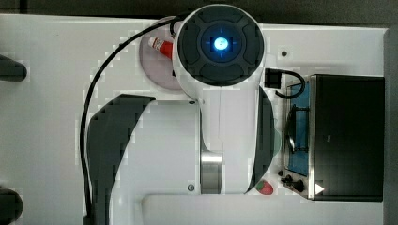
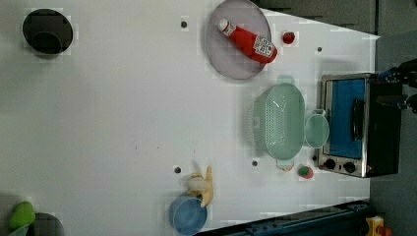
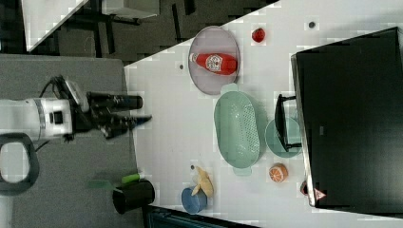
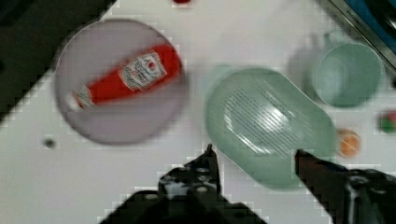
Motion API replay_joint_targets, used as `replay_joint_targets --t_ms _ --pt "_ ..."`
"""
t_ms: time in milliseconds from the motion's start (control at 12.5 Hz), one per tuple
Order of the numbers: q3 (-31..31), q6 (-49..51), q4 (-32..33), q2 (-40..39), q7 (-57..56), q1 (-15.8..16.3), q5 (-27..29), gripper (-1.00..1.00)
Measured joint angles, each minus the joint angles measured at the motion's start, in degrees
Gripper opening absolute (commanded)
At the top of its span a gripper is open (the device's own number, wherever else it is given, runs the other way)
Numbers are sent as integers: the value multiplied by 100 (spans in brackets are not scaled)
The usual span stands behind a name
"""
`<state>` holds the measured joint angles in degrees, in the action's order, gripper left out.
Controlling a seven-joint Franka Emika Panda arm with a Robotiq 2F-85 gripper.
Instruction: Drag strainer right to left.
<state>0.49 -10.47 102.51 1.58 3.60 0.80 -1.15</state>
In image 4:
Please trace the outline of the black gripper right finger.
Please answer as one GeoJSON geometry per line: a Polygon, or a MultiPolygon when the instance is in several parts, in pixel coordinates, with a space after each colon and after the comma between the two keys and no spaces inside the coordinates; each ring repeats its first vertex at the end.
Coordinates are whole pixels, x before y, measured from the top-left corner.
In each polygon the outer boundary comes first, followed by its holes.
{"type": "Polygon", "coordinates": [[[299,149],[295,173],[332,224],[396,224],[396,182],[375,169],[347,169],[299,149]]]}

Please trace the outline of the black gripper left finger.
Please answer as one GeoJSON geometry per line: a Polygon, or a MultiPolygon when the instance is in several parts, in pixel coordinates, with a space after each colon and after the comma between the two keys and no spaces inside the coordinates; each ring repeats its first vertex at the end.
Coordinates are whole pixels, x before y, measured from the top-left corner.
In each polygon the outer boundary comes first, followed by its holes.
{"type": "Polygon", "coordinates": [[[208,146],[195,160],[163,175],[156,190],[130,196],[100,224],[267,224],[243,203],[221,194],[217,154],[208,146]]]}

